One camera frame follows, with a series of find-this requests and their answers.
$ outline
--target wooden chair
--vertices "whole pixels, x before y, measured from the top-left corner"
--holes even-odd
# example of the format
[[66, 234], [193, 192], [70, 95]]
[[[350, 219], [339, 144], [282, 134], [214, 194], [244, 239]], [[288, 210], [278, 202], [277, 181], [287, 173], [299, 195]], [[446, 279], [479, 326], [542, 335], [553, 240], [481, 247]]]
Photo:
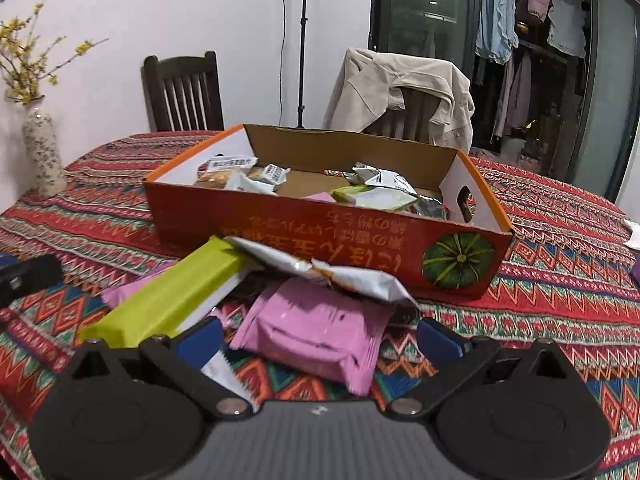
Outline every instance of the wooden chair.
[[387, 110], [367, 126], [364, 133], [429, 144], [429, 120], [436, 113], [440, 99], [412, 88], [401, 88], [401, 91], [404, 110]]
[[216, 53], [145, 59], [143, 81], [156, 132], [224, 130]]

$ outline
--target metal screw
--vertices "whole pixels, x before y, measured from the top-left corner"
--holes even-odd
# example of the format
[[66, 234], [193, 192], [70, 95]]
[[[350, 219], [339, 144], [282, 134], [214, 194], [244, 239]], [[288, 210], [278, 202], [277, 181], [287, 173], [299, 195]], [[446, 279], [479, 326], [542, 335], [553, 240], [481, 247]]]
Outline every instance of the metal screw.
[[241, 415], [249, 407], [249, 403], [239, 397], [227, 397], [216, 404], [216, 408], [224, 415]]
[[170, 341], [170, 338], [167, 334], [154, 334], [151, 336], [151, 339], [156, 343], [160, 343], [161, 345], [167, 345]]
[[422, 409], [422, 403], [410, 397], [400, 397], [394, 400], [389, 408], [398, 415], [415, 415]]
[[18, 290], [22, 286], [22, 279], [20, 276], [16, 276], [9, 282], [11, 290]]

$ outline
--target tablecloth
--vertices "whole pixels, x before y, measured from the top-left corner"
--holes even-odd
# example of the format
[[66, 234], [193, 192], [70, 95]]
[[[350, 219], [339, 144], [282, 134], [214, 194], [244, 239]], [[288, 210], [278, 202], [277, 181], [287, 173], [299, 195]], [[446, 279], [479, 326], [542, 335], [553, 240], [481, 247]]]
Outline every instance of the tablecloth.
[[[0, 453], [19, 478], [42, 478], [26, 428], [69, 361], [79, 328], [107, 312], [99, 291], [175, 256], [158, 241], [142, 177], [208, 135], [154, 133], [110, 142], [69, 165], [64, 193], [42, 202], [27, 194], [0, 217], [0, 251], [21, 259], [53, 253], [65, 271], [65, 283], [0, 310]], [[598, 480], [636, 480], [640, 292], [628, 275], [633, 255], [622, 246], [625, 215], [567, 184], [474, 162], [510, 215], [516, 239], [480, 300], [427, 302], [424, 314], [462, 335], [486, 334], [513, 347], [540, 336], [556, 339], [611, 426]], [[255, 289], [249, 280], [225, 301], [233, 326]], [[341, 386], [256, 356], [229, 357], [258, 400], [348, 395]], [[433, 373], [411, 328], [396, 327], [385, 335], [371, 396], [384, 405]]]

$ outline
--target orange cardboard box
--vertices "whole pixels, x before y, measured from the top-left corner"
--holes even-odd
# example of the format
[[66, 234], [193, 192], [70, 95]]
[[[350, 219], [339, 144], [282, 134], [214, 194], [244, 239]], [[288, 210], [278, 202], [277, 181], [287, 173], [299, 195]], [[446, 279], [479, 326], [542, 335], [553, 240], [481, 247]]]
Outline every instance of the orange cardboard box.
[[[215, 155], [256, 156], [291, 168], [279, 196], [193, 186]], [[449, 221], [303, 197], [347, 186], [325, 170], [354, 163], [397, 171], [418, 192], [442, 196]], [[465, 153], [353, 132], [240, 124], [193, 146], [145, 177], [161, 240], [194, 249], [237, 235], [332, 265], [395, 275], [416, 298], [478, 298], [504, 257], [513, 227]], [[474, 199], [472, 215], [463, 203]]]

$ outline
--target pumpkin illustration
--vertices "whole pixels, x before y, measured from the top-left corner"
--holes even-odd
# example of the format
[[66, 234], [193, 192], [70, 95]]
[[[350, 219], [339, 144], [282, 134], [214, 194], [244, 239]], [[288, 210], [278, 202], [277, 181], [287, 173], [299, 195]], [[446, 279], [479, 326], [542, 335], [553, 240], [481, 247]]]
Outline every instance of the pumpkin illustration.
[[493, 260], [494, 245], [482, 235], [448, 234], [424, 251], [422, 275], [442, 288], [463, 288], [482, 278]]

